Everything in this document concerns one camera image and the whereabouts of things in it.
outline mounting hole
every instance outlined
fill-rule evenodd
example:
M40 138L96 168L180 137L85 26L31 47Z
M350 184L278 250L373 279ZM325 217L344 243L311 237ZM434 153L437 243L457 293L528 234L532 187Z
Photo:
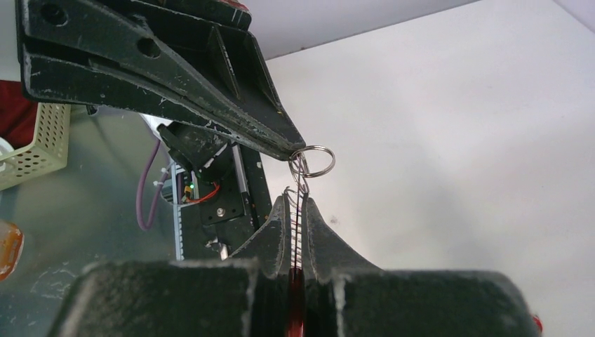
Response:
M68 16L66 12L54 4L45 4L41 7L41 17L50 25L60 27L66 25Z
M140 39L136 43L138 51L148 58L158 58L161 55L159 47L155 41L151 39Z

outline perforated plastic basket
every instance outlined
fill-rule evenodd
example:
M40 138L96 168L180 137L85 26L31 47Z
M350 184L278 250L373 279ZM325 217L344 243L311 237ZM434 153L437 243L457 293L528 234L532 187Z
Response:
M70 105L39 103L31 144L0 155L0 191L66 166Z

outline metal split ring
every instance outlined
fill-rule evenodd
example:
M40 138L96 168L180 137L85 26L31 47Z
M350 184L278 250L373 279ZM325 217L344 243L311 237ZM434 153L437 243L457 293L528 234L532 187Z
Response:
M302 167L302 169L300 170L296 166L295 161L298 160L298 157L300 155L303 156L304 152L307 152L307 151L322 151L322 152L328 153L331 158L330 164L323 170L320 170L317 172L310 172L307 162L306 162L306 157L302 157L302 162L304 163L304 167ZM331 149L321 146L321 145L306 146L302 149L299 149L298 151L295 151L289 158L289 169L291 170L291 173L298 174L304 178L318 178L318 177L324 176L325 174L327 174L331 170L333 170L334 167L335 167L335 153Z

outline orange object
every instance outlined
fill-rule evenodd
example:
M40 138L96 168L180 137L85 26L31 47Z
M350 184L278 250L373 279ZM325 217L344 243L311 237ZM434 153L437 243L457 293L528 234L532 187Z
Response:
M15 224L0 220L0 240L0 281L3 281L17 266L25 236Z

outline coil spring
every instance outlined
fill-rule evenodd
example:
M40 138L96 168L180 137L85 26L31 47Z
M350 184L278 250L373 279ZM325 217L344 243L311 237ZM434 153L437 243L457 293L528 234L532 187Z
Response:
M331 156L331 163L321 171L310 172L304 152L316 150L328 153ZM291 218L291 267L302 269L302 207L304 206L304 196L310 193L307 178L317 178L324 176L335 167L335 154L327 147L320 145L311 145L304 147L293 153L289 161L289 169L297 190L292 190L289 186L285 188L290 204Z

